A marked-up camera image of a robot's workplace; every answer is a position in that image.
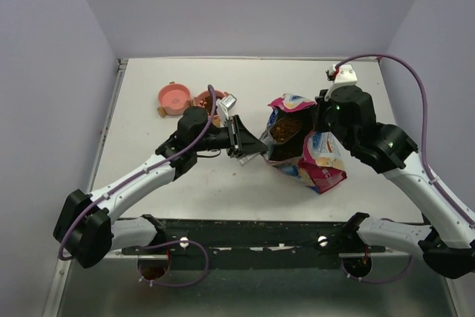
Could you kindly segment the pink pet food bag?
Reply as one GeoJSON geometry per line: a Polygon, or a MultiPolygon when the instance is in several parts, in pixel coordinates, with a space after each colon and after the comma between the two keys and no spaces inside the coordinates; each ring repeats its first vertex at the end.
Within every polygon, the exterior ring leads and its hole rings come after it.
{"type": "Polygon", "coordinates": [[[291,157],[265,161],[320,195],[346,180],[347,173],[334,136],[330,132],[314,131],[316,106],[315,100],[294,94],[284,94],[269,103],[272,113],[265,130],[285,113],[296,113],[304,125],[294,137],[298,146],[291,157]]]}

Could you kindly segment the clear plastic scoop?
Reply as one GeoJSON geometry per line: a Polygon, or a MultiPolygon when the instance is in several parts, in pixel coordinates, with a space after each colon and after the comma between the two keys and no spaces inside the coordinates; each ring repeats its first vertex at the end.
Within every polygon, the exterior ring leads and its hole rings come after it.
{"type": "Polygon", "coordinates": [[[303,120],[294,116],[285,116],[276,120],[265,130],[260,138],[260,141],[267,145],[267,152],[261,155],[253,154],[240,158],[238,162],[244,166],[257,156],[261,156],[265,160],[268,160],[272,156],[273,151],[278,146],[282,146],[290,141],[301,131],[303,125],[303,120]]]}

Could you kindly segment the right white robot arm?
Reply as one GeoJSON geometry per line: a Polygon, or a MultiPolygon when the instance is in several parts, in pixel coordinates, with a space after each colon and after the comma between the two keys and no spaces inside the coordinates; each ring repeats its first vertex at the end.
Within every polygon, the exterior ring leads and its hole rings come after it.
{"type": "Polygon", "coordinates": [[[332,133],[425,217],[424,224],[411,225],[356,213],[341,233],[343,246],[352,252],[366,245],[406,252],[450,279],[473,272],[474,211],[424,166],[417,144],[400,127],[377,122],[372,97],[355,85],[322,90],[315,100],[315,130],[332,133]]]}

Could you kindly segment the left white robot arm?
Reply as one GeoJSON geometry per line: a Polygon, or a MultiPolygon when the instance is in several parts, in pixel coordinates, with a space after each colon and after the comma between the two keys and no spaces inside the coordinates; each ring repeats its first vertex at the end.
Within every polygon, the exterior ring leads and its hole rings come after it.
{"type": "Polygon", "coordinates": [[[129,208],[156,189],[174,182],[196,163],[201,151],[224,150],[241,160],[263,154],[266,144],[254,136],[238,115],[217,127],[205,109],[190,107],[179,119],[177,130],[139,167],[101,189],[71,192],[53,230],[60,259],[69,254],[83,268],[99,263],[111,250],[141,246],[158,253],[165,240],[150,217],[121,220],[129,208]]]}

